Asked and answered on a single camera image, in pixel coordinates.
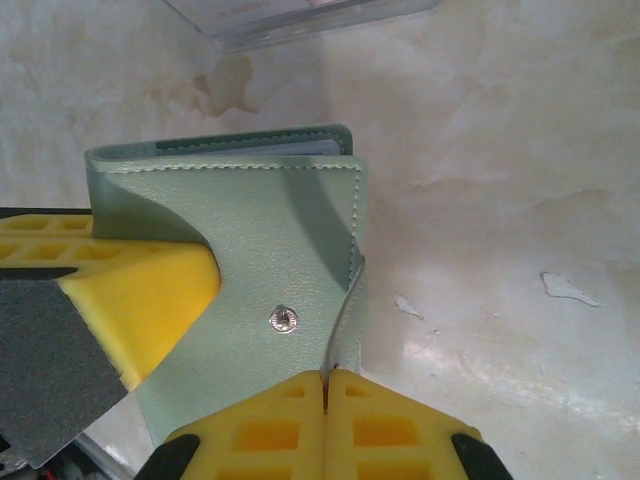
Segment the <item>transparent plastic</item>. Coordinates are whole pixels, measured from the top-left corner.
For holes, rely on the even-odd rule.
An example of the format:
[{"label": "transparent plastic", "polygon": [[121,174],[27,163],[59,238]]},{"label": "transparent plastic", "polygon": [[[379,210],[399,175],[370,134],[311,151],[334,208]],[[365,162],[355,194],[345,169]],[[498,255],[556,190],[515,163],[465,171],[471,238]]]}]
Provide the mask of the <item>transparent plastic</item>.
[{"label": "transparent plastic", "polygon": [[430,10],[441,0],[165,1],[223,51],[233,52]]}]

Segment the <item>leather wallet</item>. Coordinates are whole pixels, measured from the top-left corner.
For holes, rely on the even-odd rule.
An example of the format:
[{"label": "leather wallet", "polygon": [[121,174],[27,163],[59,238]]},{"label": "leather wallet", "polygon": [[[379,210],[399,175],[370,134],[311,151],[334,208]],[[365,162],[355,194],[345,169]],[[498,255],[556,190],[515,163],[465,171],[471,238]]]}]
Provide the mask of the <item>leather wallet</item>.
[{"label": "leather wallet", "polygon": [[[360,368],[367,178],[329,125],[86,153],[93,236],[197,242],[215,300],[137,388],[155,442],[296,373]],[[273,326],[293,312],[295,329]]]}]

